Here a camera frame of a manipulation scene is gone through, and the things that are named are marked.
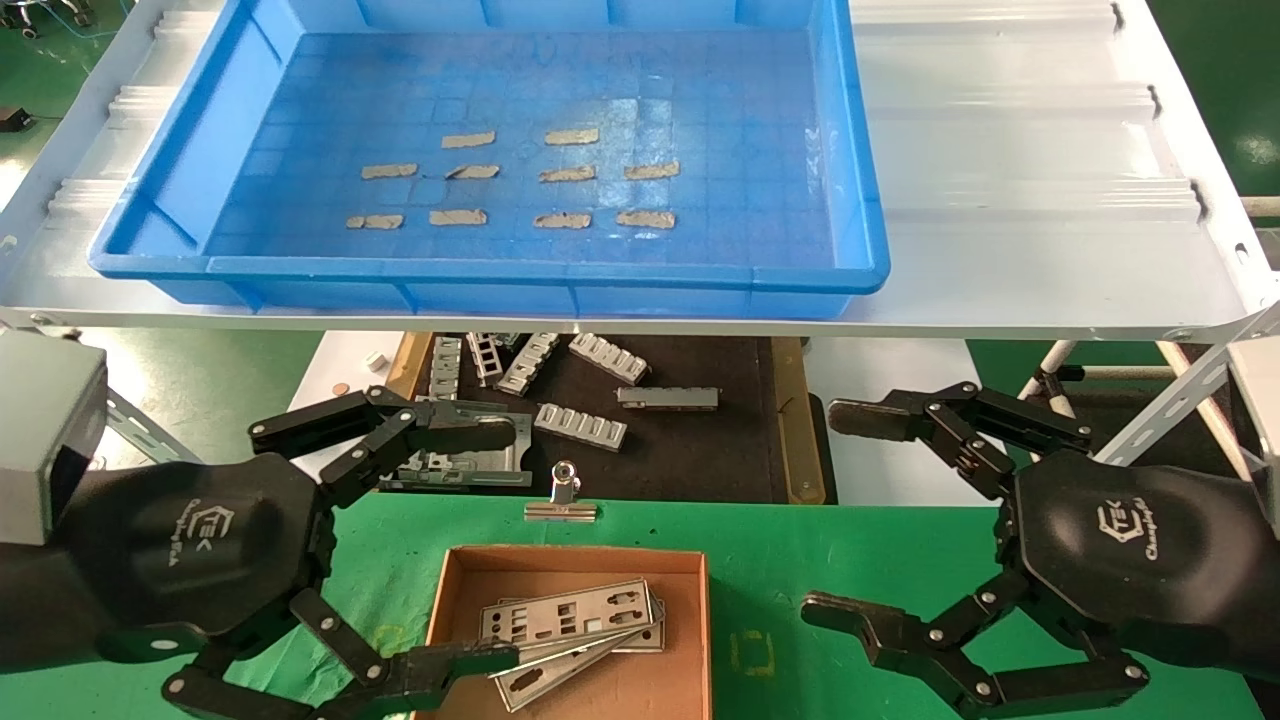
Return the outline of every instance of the brown cardboard tray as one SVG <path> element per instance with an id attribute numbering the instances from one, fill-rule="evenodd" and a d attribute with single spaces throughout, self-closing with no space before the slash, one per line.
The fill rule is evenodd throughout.
<path id="1" fill-rule="evenodd" d="M 707 557 L 627 547 L 462 546 L 444 556 L 426 643 L 475 641 L 480 610 L 499 598 L 541 597 L 644 578 L 667 605 L 667 647 L 612 655 L 518 712 L 494 682 L 461 678 L 444 705 L 416 720 L 710 720 L 710 618 Z"/>

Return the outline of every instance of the green mat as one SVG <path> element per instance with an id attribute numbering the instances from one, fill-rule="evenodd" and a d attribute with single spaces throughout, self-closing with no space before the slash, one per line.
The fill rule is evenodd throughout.
<path id="1" fill-rule="evenodd" d="M 989 509 L 788 507 L 605 502 L 593 525 L 535 524 L 521 498 L 372 495 L 338 521 L 334 577 L 324 594 L 380 651 L 421 642 L 443 552 L 456 544 L 614 544 L 700 550 L 712 573 L 713 708 L 727 719 L 951 720 L 923 684 L 868 666 L 858 642 L 810 628 L 797 605 L 810 589 L 901 605 L 924 616 L 997 570 Z M 736 657 L 730 648 L 737 646 Z M 989 670 L 1075 661 L 1015 615 L 973 644 Z M 1110 720 L 1257 720 L 1229 673 L 1148 661 L 1151 687 Z M 0 717 L 184 717 L 159 688 L 180 662 L 83 665 L 0 678 Z M 348 675 L 294 632 L 230 679 L 319 702 Z M 566 687 L 559 692 L 572 692 Z"/>

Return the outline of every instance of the green floor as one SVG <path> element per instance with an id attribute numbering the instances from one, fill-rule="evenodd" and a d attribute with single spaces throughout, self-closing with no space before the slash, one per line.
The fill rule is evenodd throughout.
<path id="1" fill-rule="evenodd" d="M 1280 3 L 1274 0 L 1152 0 L 1201 113 L 1242 195 L 1280 195 Z M 115 0 L 97 0 L 99 24 L 83 35 L 110 32 L 122 20 Z M 56 118 L 110 37 L 79 38 L 36 8 L 44 37 L 0 31 L 0 105 L 22 105 Z M 0 135 L 0 204 L 52 132 L 40 120 L 20 135 Z M 244 452 L 242 428 L 276 413 L 292 396 L 319 341 L 317 333 L 100 329 L 88 340 L 127 355 L 136 379 L 120 391 L 140 402 L 197 454 L 229 459 Z M 983 383 L 1016 391 L 1047 343 L 972 342 Z M 1089 346 L 1089 363 L 1156 363 L 1146 343 Z M 120 370 L 116 369 L 119 384 Z M 120 461 L 128 460 L 127 454 Z"/>

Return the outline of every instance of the white metal shelf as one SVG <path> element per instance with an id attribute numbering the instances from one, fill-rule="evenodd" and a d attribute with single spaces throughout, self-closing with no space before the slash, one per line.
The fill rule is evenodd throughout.
<path id="1" fill-rule="evenodd" d="M 884 288 L 831 322 L 179 305 L 86 263 L 221 0 L 141 0 L 0 214 L 24 324 L 1217 341 L 1276 297 L 1143 0 L 852 0 Z"/>

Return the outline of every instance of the blue storage bin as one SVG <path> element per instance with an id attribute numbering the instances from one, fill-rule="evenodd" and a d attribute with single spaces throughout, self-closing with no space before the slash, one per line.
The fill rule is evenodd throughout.
<path id="1" fill-rule="evenodd" d="M 445 179 L 472 163 L 500 172 Z M 556 211 L 591 227 L 534 227 Z M 228 0 L 90 263 L 253 310 L 838 315 L 888 275 L 847 0 Z"/>

